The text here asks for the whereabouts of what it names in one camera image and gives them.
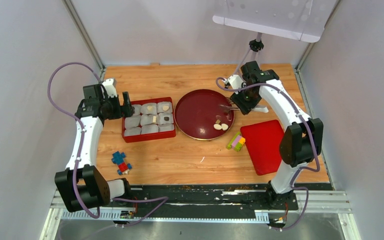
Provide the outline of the metal tongs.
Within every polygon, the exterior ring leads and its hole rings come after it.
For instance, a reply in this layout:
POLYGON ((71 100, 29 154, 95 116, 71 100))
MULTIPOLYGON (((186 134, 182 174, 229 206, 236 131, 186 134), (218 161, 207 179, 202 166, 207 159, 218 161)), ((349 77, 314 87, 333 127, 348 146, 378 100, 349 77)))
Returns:
MULTIPOLYGON (((227 105, 226 104, 219 104, 219 107, 225 111, 226 113, 229 111, 241 111, 232 100, 230 100, 228 97, 226 97, 227 105)), ((260 113, 268 113, 269 109, 265 105, 256 105, 255 108, 252 108, 250 110, 251 112, 260 112, 260 113)))

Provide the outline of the red chocolate box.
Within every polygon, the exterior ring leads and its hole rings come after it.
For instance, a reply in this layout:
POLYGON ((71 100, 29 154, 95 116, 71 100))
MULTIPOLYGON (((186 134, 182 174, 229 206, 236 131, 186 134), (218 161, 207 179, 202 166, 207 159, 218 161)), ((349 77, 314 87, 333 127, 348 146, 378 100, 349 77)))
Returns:
MULTIPOLYGON (((161 102, 169 102, 173 107, 173 99, 171 97, 160 97, 160 98, 150 98, 144 100, 135 100, 132 101, 132 105, 145 105, 145 104, 158 104, 161 102)), ((136 142, 144 142, 144 141, 152 141, 152 140, 161 140, 174 138, 177 135, 176 127, 172 124, 170 130, 160 131, 160 127, 157 124, 152 124, 154 126, 145 127, 145 131, 143 132, 143 126, 140 124, 137 126, 139 130, 134 129, 127 130, 126 128, 126 118, 122 119, 121 125, 121 136, 126 143, 136 143, 136 142)))

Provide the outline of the white heart chocolate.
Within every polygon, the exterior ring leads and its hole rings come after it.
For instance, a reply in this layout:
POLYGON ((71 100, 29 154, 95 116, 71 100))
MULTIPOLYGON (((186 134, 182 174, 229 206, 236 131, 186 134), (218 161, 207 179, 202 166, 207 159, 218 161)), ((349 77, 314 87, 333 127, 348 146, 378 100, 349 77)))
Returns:
POLYGON ((170 109, 170 107, 168 106, 168 105, 164 105, 163 107, 162 107, 162 110, 163 111, 168 111, 170 109))
POLYGON ((229 126, 228 126, 227 124, 225 124, 225 123, 222 123, 222 124, 221 124, 221 129, 222 129, 223 131, 226 131, 228 128, 229 128, 229 126))

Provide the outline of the red box lid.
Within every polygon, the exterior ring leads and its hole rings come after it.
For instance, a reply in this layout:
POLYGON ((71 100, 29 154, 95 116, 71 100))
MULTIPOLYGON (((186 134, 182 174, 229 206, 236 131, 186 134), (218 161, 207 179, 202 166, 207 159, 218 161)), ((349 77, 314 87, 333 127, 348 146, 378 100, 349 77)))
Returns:
POLYGON ((277 172, 282 158, 280 143, 284 130, 278 120, 242 126, 241 135, 258 176, 277 172))

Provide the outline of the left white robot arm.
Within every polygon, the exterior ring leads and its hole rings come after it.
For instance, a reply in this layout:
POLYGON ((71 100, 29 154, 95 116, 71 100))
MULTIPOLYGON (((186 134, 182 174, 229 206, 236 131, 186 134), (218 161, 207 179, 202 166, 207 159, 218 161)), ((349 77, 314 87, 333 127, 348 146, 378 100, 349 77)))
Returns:
POLYGON ((63 171, 54 177, 66 209, 70 212, 106 206, 112 199, 120 206, 129 206, 133 193, 126 178, 105 180, 96 167, 99 139, 106 120, 130 117, 134 108, 128 92, 120 103, 113 78, 83 87, 84 98, 75 119, 76 137, 71 157, 63 171))

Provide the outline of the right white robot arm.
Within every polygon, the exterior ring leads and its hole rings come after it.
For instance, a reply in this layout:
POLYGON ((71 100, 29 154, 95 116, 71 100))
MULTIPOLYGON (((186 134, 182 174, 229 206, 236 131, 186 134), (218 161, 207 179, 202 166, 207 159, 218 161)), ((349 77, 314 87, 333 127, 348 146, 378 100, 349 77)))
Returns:
POLYGON ((261 70, 256 61, 250 61, 240 70, 242 76, 232 75, 227 80, 233 92, 230 100, 243 115, 256 110, 259 102, 265 100, 284 128, 279 146, 281 162, 265 195, 266 204, 278 209, 292 197, 301 171, 318 159, 324 125, 296 104, 272 69, 261 70))

